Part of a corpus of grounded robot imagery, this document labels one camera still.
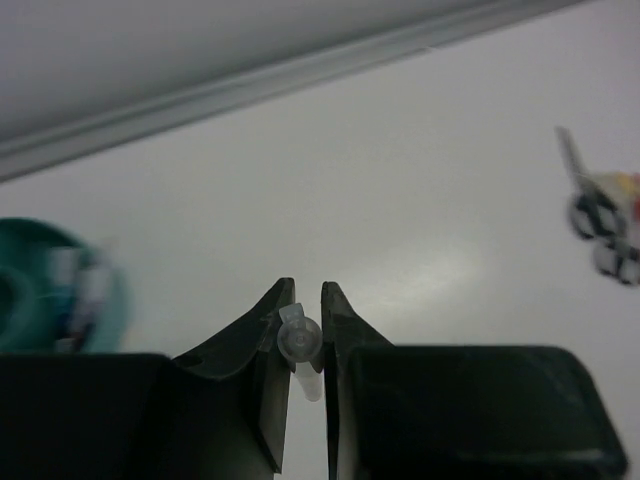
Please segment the red gel pen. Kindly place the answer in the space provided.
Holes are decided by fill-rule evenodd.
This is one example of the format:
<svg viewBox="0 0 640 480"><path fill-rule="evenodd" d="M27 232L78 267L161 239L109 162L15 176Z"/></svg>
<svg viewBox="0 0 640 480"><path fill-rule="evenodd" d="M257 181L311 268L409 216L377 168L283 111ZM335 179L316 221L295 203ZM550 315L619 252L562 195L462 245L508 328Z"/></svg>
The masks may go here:
<svg viewBox="0 0 640 480"><path fill-rule="evenodd" d="M629 224L632 227L639 225L639 209L640 209L640 181L639 174L635 173L629 177Z"/></svg>

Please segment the clear red pen cap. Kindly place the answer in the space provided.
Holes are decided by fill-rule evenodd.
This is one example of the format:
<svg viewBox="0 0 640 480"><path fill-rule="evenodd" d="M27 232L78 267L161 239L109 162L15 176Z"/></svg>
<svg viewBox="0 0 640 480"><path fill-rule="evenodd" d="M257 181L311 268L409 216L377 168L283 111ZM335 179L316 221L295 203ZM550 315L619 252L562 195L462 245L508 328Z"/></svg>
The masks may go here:
<svg viewBox="0 0 640 480"><path fill-rule="evenodd" d="M281 326L277 334L280 354L287 361L305 398L317 402L322 398L323 334L320 326L309 318L300 303L279 310Z"/></svg>

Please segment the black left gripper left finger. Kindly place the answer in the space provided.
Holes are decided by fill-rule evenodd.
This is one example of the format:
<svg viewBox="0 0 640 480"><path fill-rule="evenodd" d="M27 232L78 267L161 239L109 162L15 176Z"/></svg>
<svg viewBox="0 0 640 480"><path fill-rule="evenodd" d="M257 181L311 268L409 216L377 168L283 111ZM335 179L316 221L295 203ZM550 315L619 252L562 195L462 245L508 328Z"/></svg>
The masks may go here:
<svg viewBox="0 0 640 480"><path fill-rule="evenodd" d="M280 473L290 373L277 347L278 280L191 350L5 354L5 479L271 479Z"/></svg>

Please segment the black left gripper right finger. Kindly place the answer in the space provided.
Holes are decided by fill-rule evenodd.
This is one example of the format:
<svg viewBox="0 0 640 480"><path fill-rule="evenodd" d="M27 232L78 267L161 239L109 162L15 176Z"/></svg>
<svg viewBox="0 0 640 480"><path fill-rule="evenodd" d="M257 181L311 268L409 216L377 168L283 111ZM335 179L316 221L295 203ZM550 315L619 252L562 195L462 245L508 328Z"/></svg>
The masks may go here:
<svg viewBox="0 0 640 480"><path fill-rule="evenodd" d="M585 365L546 345L395 345L321 293L333 479L622 479Z"/></svg>

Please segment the blue and white pen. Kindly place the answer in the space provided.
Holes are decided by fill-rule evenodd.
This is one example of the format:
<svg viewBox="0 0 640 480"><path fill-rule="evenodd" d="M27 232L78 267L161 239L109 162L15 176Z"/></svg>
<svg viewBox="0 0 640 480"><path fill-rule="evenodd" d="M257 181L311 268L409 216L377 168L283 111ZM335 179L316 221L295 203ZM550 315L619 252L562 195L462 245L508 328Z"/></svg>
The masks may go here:
<svg viewBox="0 0 640 480"><path fill-rule="evenodd" d="M109 249L52 248L48 274L53 298L54 351L78 353L91 339L110 294L113 268Z"/></svg>

